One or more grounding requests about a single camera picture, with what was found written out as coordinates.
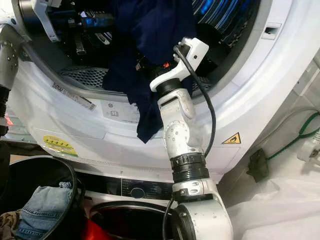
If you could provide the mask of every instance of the clothing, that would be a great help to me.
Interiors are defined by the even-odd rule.
[[[72,184],[69,181],[61,181],[59,182],[59,188],[72,189]]]
[[[91,221],[90,219],[87,220],[87,223],[84,227],[83,240],[113,240],[112,237],[108,235],[99,225]]]
[[[140,113],[137,136],[146,143],[162,128],[157,104],[158,95],[151,92],[153,79],[136,70],[138,51],[154,66],[173,59],[173,47],[183,37],[196,36],[191,0],[111,0],[108,11],[114,16],[116,31],[108,72],[102,87],[123,92]],[[192,93],[192,79],[183,87]]]
[[[15,240],[20,211],[10,211],[0,216],[0,240]]]
[[[38,240],[59,220],[69,204],[72,189],[39,186],[21,209],[16,236]]]

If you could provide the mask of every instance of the black cable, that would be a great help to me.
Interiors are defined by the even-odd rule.
[[[192,68],[192,66],[190,65],[190,63],[186,59],[186,57],[181,53],[179,46],[177,46],[177,45],[174,46],[173,50],[179,56],[179,58],[184,63],[185,67],[188,69],[191,76],[194,78],[194,81],[197,84],[197,86],[199,87],[200,91],[202,92],[204,99],[206,101],[206,104],[208,105],[208,108],[211,113],[211,120],[212,120],[211,136],[210,136],[208,148],[206,149],[206,151],[204,153],[204,156],[206,157],[208,155],[208,153],[210,152],[212,145],[214,144],[215,134],[216,134],[216,114],[215,114],[214,106],[212,105],[211,99],[210,99],[205,87],[203,86],[201,80],[199,79],[199,77],[195,73],[194,69]]]
[[[164,212],[163,220],[162,220],[162,240],[167,239],[167,233],[166,233],[166,224],[167,224],[167,217],[169,210],[171,209],[172,204],[174,203],[174,198],[171,197],[168,205],[166,206],[166,210]]]

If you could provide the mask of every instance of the navy blue cloth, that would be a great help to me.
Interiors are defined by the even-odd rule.
[[[173,47],[183,37],[196,36],[191,0],[112,0],[108,10],[114,15],[109,71],[103,88],[127,95],[140,112],[137,136],[146,143],[162,128],[158,96],[151,92],[148,79],[136,70],[137,52],[153,65],[172,60]],[[182,81],[192,93],[192,79]]]

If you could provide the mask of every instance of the dryer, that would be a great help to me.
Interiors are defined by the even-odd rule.
[[[227,29],[226,18],[234,18],[229,13],[250,11],[237,18],[243,24],[233,22],[224,38],[229,54],[206,76],[217,121],[206,161],[216,182],[250,148],[320,47],[318,0],[193,1],[204,23],[218,16],[219,6],[224,11],[214,26],[221,32]],[[78,172],[171,183],[162,130],[146,144],[137,138],[137,107],[124,94],[101,88],[107,69],[74,64],[44,31],[33,33],[39,23],[33,22],[29,0],[2,0],[0,8],[1,23],[12,27],[2,25],[1,38],[19,39],[20,45],[8,104],[36,142],[51,155],[71,161]],[[192,99],[205,149],[210,112],[196,87]]]

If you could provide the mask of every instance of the red object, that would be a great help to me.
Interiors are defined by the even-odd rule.
[[[168,62],[166,62],[166,63],[164,63],[162,66],[166,69],[167,67],[170,66],[170,64],[169,64]]]
[[[99,225],[88,219],[82,240],[114,240]]]
[[[13,126],[14,125],[14,123],[8,117],[8,113],[5,114],[4,118],[6,119],[6,122],[7,122],[8,126]]]

